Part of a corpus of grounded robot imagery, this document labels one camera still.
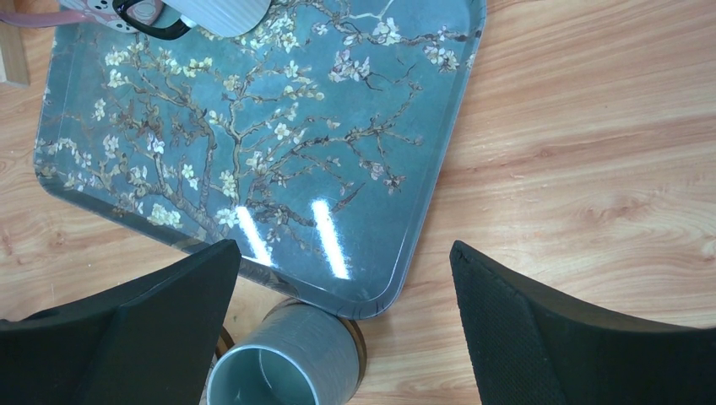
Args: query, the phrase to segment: cup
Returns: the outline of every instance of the cup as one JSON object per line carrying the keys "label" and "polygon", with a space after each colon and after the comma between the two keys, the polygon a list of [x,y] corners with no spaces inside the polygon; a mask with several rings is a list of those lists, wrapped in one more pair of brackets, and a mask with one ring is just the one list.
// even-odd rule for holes
{"label": "cup", "polygon": [[131,10],[140,1],[112,0],[112,7],[132,27],[166,41],[181,37],[196,25],[218,36],[243,35],[261,22],[271,6],[271,0],[165,0],[182,16],[174,24],[159,28],[132,17]]}
{"label": "cup", "polygon": [[209,377],[208,405],[343,405],[366,369],[360,329],[313,306],[275,308]]}
{"label": "cup", "polygon": [[[103,24],[113,30],[128,34],[137,32],[124,22],[112,9],[111,0],[58,0],[61,6],[68,8],[56,13],[4,13],[0,12],[0,21],[25,28],[54,27],[76,23]],[[131,18],[152,24],[159,17],[164,3],[160,0],[141,0],[131,11]]]}

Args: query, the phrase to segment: blue tray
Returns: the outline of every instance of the blue tray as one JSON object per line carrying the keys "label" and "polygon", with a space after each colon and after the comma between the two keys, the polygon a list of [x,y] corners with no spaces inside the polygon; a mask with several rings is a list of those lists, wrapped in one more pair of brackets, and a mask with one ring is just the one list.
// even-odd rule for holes
{"label": "blue tray", "polygon": [[35,170],[52,194],[348,318],[403,286],[485,0],[274,1],[253,32],[57,29]]}

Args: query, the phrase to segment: tabletop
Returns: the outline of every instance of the tabletop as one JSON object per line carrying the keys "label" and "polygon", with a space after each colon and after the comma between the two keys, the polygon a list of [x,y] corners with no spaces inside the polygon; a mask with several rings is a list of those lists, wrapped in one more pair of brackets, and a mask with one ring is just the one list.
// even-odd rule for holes
{"label": "tabletop", "polygon": [[[57,8],[17,2],[20,11]],[[716,325],[716,4],[493,0],[398,301],[361,326],[356,404],[479,403],[448,264],[454,240],[582,300]],[[52,30],[23,30],[29,89],[0,88],[0,317],[184,257],[48,196],[33,170]],[[282,297],[237,282],[246,336]]]}

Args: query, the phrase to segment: pink mug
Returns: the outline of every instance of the pink mug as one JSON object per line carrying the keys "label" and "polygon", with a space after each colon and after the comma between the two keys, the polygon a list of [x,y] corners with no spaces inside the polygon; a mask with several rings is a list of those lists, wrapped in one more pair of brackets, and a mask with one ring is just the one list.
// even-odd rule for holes
{"label": "pink mug", "polygon": [[[75,23],[104,24],[113,30],[125,33],[137,32],[134,27],[120,18],[111,6],[111,0],[58,0],[61,6],[70,8],[56,13],[3,13],[0,21],[18,27],[41,28]],[[129,13],[137,21],[152,24],[159,17],[164,3],[161,0],[143,0],[132,7]]]}

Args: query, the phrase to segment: wooden block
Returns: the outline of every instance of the wooden block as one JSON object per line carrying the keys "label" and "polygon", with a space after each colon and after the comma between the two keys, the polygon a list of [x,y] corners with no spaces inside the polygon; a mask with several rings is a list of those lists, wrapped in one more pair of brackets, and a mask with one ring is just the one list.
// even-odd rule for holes
{"label": "wooden block", "polygon": [[[0,0],[0,11],[14,12],[13,0]],[[0,83],[30,85],[20,30],[5,23],[0,23]]]}

